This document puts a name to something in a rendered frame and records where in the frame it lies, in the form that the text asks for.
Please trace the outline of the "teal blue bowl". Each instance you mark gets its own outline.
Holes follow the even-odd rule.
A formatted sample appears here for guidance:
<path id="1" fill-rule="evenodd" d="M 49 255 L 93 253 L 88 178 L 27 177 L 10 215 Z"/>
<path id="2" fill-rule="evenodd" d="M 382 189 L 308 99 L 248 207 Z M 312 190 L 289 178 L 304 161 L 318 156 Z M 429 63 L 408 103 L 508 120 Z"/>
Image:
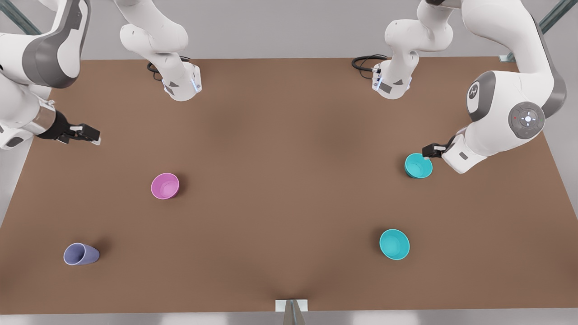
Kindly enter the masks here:
<path id="1" fill-rule="evenodd" d="M 410 252 L 410 241 L 407 235 L 396 229 L 384 231 L 378 241 L 382 253 L 392 260 L 402 260 Z"/>
<path id="2" fill-rule="evenodd" d="M 409 154 L 403 166 L 406 174 L 415 179 L 429 177 L 433 171 L 431 160 L 420 153 Z"/>

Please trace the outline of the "pink bowl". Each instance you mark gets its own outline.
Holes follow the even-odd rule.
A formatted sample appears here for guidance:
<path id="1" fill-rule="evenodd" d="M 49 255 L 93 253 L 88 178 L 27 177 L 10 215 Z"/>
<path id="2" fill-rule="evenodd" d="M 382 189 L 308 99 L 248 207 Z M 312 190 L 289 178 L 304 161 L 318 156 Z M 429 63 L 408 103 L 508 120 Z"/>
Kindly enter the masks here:
<path id="1" fill-rule="evenodd" d="M 178 195 L 180 181 L 172 173 L 162 173 L 153 179 L 150 189 L 155 198 L 168 200 Z"/>

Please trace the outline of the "lavender cup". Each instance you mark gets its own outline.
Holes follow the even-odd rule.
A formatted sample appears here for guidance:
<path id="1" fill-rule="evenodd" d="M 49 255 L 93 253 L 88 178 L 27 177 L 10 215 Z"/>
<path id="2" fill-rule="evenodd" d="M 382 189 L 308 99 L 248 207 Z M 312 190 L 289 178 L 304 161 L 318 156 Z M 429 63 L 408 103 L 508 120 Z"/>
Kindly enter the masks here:
<path id="1" fill-rule="evenodd" d="M 98 261 L 99 257 L 97 249 L 84 243 L 72 243 L 63 254 L 64 262 L 71 266 L 92 264 Z"/>

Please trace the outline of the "silver frame post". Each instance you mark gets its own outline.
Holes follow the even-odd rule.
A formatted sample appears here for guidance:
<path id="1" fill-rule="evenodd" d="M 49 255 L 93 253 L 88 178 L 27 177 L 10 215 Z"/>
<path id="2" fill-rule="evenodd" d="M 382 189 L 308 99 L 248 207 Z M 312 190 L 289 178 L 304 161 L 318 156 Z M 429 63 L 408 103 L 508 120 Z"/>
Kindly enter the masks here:
<path id="1" fill-rule="evenodd" d="M 308 300 L 276 300 L 276 312 L 283 312 L 283 325 L 306 325 L 303 312 L 309 310 Z"/>
<path id="2" fill-rule="evenodd" d="M 11 2 L 0 0 L 0 12 L 17 25 L 26 35 L 40 35 L 41 31 Z"/>
<path id="3" fill-rule="evenodd" d="M 543 36 L 577 5 L 578 0 L 557 0 L 555 5 L 540 20 L 537 20 L 532 14 L 531 17 Z"/>

